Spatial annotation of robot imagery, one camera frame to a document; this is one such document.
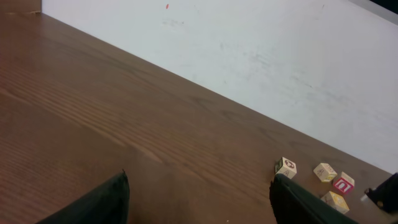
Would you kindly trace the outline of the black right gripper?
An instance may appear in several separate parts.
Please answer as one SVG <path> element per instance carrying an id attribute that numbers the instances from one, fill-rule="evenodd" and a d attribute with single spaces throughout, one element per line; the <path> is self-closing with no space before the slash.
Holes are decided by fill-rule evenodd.
<path id="1" fill-rule="evenodd" d="M 366 189 L 361 201 L 365 204 L 373 204 L 384 213 L 397 215 L 397 173 L 378 187 Z"/>

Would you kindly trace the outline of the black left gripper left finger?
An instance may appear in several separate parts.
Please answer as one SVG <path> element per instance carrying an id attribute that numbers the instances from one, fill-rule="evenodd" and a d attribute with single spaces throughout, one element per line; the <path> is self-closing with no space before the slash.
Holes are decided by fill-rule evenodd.
<path id="1" fill-rule="evenodd" d="M 128 177 L 122 171 L 38 224 L 126 224 L 129 196 Z"/>

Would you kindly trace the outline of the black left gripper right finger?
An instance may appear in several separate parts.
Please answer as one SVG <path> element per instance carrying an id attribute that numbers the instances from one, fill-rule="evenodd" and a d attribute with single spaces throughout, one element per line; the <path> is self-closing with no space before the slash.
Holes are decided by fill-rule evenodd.
<path id="1" fill-rule="evenodd" d="M 274 176 L 269 200 L 278 224 L 356 224 L 283 174 Z"/>

